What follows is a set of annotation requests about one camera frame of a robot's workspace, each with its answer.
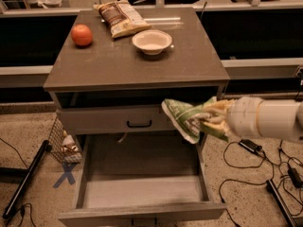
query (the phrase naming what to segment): gray cabinet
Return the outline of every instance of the gray cabinet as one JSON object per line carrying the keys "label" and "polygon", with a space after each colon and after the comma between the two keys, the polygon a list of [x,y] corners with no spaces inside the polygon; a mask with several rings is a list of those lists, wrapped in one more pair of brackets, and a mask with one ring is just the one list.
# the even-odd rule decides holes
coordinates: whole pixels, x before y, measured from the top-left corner
{"label": "gray cabinet", "polygon": [[193,9],[138,11],[173,48],[146,56],[132,36],[113,40],[96,12],[82,11],[75,23],[92,28],[93,43],[78,48],[68,36],[46,80],[63,126],[86,135],[73,207],[59,217],[66,226],[150,226],[225,209],[207,187],[206,135],[189,144],[160,104],[220,98],[229,77]]}

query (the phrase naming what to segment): blue tape mark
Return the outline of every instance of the blue tape mark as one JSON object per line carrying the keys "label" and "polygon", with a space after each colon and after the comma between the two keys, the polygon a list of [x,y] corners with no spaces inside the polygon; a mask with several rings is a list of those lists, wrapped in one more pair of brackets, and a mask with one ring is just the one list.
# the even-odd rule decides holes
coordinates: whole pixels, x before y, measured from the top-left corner
{"label": "blue tape mark", "polygon": [[66,163],[63,163],[62,164],[62,167],[63,167],[63,170],[64,170],[64,173],[63,175],[57,180],[57,182],[53,185],[54,188],[58,188],[63,182],[64,180],[67,178],[68,182],[70,184],[74,184],[76,181],[75,181],[75,178],[72,174],[72,170],[73,168],[76,166],[76,163],[72,163],[72,164],[66,164]]}

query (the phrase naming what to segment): wire mesh basket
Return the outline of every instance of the wire mesh basket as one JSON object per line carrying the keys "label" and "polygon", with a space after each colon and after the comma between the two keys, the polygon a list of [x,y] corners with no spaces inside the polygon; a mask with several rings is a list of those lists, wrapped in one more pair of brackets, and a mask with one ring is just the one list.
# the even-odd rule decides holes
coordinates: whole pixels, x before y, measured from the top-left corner
{"label": "wire mesh basket", "polygon": [[50,153],[60,163],[79,163],[81,161],[81,153],[75,142],[73,146],[66,146],[64,139],[70,135],[66,135],[62,122],[56,117],[51,132],[48,137]]}

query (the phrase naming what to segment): bowl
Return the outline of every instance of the bowl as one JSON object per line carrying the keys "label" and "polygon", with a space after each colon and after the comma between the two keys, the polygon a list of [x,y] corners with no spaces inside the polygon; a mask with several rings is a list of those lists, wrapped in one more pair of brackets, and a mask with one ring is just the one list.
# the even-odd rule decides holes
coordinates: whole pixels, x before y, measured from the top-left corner
{"label": "bowl", "polygon": [[171,36],[160,30],[144,30],[133,36],[133,44],[144,54],[158,55],[171,44]]}

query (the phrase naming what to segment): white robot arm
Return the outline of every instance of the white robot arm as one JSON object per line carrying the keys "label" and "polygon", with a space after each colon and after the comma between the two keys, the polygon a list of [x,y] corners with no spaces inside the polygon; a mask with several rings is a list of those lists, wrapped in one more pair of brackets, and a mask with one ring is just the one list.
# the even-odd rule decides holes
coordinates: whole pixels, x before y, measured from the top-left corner
{"label": "white robot arm", "polygon": [[242,97],[227,110],[226,122],[241,138],[269,137],[303,143],[303,103]]}

